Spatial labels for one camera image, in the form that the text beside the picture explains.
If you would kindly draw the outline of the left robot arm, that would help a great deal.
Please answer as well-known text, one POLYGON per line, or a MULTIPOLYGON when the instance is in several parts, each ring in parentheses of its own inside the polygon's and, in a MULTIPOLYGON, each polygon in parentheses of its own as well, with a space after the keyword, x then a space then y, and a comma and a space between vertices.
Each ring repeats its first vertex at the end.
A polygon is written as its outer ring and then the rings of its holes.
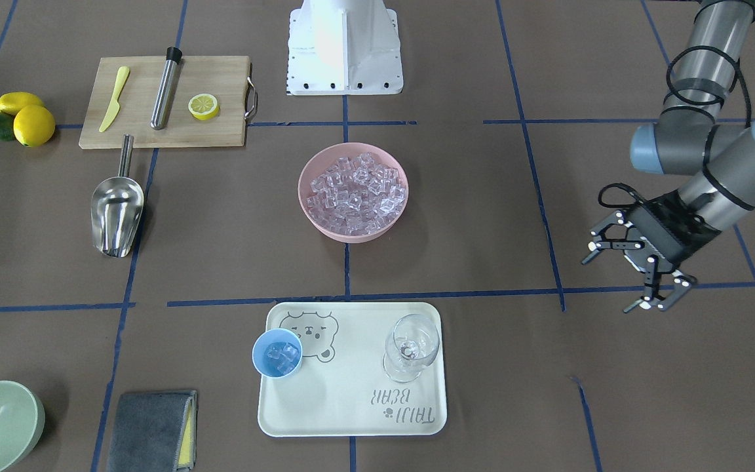
POLYGON ((703 1, 686 48, 669 63, 663 110, 633 134, 633 167, 688 180, 648 199, 613 183, 629 198, 609 203, 591 228, 590 263, 616 250, 644 276, 630 309, 666 311, 696 286, 682 263, 755 210, 755 119, 740 55, 755 21, 755 1, 703 1))

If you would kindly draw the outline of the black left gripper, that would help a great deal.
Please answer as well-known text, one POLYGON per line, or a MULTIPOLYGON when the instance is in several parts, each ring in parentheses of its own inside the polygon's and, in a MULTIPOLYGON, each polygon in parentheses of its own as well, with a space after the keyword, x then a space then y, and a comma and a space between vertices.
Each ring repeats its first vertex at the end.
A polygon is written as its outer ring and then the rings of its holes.
POLYGON ((591 228, 589 253, 581 265, 605 251, 620 251, 642 274, 642 293, 623 313, 636 308, 667 311, 698 286, 695 276, 680 271, 682 263, 722 230, 694 213, 677 191, 651 200, 635 191, 629 196, 631 203, 614 204, 616 210, 591 228))

